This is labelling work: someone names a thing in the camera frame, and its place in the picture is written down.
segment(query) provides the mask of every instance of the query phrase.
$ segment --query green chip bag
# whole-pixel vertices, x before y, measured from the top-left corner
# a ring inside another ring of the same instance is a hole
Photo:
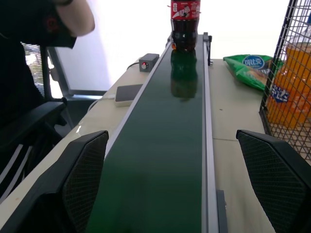
[[[238,80],[262,91],[267,83],[272,59],[265,55],[224,57],[224,61],[228,63]]]

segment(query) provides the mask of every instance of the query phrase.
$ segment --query black cable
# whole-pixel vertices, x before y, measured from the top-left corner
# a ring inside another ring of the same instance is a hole
[[[135,63],[131,64],[129,67],[132,67],[133,65],[137,65],[137,64],[139,64],[139,62],[135,62]]]

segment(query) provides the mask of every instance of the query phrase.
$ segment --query wire mesh cage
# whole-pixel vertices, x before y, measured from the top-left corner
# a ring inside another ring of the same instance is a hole
[[[311,165],[311,0],[290,0],[260,106],[266,134]]]

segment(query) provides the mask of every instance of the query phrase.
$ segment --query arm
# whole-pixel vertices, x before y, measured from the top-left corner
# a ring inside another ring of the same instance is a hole
[[[55,0],[62,3],[68,0]],[[59,17],[73,36],[82,36],[95,28],[94,16],[86,0],[73,0],[67,6],[56,6]]]

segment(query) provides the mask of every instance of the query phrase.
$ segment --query conveyor belt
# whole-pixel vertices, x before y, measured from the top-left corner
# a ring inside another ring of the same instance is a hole
[[[160,59],[107,148],[88,233],[205,231],[203,37],[195,54],[176,55],[168,45]]]

